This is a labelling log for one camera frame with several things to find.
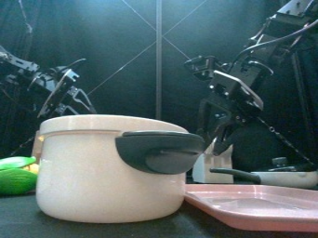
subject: pink plate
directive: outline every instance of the pink plate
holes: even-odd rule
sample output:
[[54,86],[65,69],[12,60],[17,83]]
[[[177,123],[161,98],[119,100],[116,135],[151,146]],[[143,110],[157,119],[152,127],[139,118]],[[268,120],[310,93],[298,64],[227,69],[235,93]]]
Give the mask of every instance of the pink plate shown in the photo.
[[248,231],[318,231],[318,191],[264,185],[185,184],[185,201]]

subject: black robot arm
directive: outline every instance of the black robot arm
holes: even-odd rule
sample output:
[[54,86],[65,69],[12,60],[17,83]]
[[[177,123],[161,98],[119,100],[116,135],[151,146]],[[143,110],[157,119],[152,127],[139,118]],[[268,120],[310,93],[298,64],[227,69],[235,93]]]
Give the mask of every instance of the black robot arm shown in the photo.
[[46,119],[66,114],[96,113],[84,91],[75,87],[79,75],[70,67],[84,60],[42,72],[36,63],[18,59],[0,46],[1,84],[24,87],[34,96],[40,106],[37,117]]
[[209,81],[211,92],[200,103],[197,134],[205,146],[215,140],[213,154],[219,155],[231,145],[235,129],[258,118],[263,102],[256,90],[274,74],[272,67],[316,29],[316,17],[316,0],[291,0],[266,20],[232,63],[221,64],[211,56],[185,62],[193,75]]

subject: gray handle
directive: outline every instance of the gray handle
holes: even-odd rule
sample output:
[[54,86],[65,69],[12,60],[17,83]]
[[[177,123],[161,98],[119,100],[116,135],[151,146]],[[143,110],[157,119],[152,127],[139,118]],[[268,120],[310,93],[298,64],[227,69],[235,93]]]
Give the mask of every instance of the gray handle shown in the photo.
[[260,177],[259,175],[255,175],[252,173],[236,170],[236,169],[231,169],[231,168],[209,168],[209,172],[211,173],[217,173],[217,174],[228,174],[228,175],[234,175],[238,176],[243,179],[248,179],[250,181],[254,182],[254,184],[260,184]]

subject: table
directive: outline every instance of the table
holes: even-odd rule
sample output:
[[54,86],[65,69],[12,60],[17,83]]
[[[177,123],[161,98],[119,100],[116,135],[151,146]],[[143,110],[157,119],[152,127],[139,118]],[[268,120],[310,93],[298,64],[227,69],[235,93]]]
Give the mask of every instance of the table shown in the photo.
[[318,237],[310,232],[243,231],[208,216],[187,202],[169,216],[149,221],[116,224],[79,223],[45,215],[34,194],[0,198],[0,238],[99,237]]

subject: white container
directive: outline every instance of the white container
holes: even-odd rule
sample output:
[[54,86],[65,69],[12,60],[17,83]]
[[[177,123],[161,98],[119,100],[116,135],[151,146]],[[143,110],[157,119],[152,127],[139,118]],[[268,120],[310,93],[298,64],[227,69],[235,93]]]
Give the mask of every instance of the white container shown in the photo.
[[113,223],[160,218],[181,205],[185,174],[152,174],[120,159],[115,138],[125,131],[185,133],[161,121],[116,115],[73,115],[41,123],[36,199],[53,218]]

